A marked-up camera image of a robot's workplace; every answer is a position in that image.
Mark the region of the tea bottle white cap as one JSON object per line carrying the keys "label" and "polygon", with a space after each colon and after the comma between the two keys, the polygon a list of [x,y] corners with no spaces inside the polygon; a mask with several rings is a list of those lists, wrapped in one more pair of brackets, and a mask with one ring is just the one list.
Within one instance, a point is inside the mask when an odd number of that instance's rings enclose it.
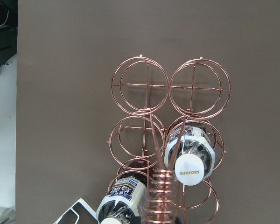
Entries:
{"label": "tea bottle white cap", "polygon": [[182,132],[173,170],[179,182],[199,184],[209,177],[215,163],[215,152],[202,125],[187,123]]}
{"label": "tea bottle white cap", "polygon": [[147,205],[147,165],[129,161],[102,199],[96,217],[99,224],[140,224]]}

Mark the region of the copper wire bottle basket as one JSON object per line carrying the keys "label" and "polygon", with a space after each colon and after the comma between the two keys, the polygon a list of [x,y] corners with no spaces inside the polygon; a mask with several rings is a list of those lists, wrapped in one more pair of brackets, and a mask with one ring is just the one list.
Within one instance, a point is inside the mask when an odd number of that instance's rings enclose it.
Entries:
{"label": "copper wire bottle basket", "polygon": [[[127,168],[129,161],[148,162],[147,205],[141,224],[210,223],[220,207],[210,176],[225,154],[222,135],[211,119],[229,102],[227,71],[200,57],[186,61],[168,76],[155,60],[136,56],[118,66],[110,87],[113,100],[125,113],[110,133],[111,155],[119,169]],[[187,123],[204,126],[215,152],[211,175],[194,186],[179,182],[173,170]]]}

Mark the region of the white cup rack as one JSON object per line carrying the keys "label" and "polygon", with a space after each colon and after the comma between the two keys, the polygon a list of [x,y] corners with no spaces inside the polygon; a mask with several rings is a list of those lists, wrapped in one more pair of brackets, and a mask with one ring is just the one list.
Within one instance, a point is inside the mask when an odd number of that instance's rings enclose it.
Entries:
{"label": "white cup rack", "polygon": [[96,212],[82,198],[74,202],[54,224],[97,224]]}

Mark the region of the black equipment on side table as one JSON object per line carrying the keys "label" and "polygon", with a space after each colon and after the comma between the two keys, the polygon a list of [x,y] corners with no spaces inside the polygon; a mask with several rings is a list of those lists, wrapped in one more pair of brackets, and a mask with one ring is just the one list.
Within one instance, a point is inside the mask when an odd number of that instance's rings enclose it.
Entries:
{"label": "black equipment on side table", "polygon": [[0,67],[17,53],[18,1],[0,0]]}

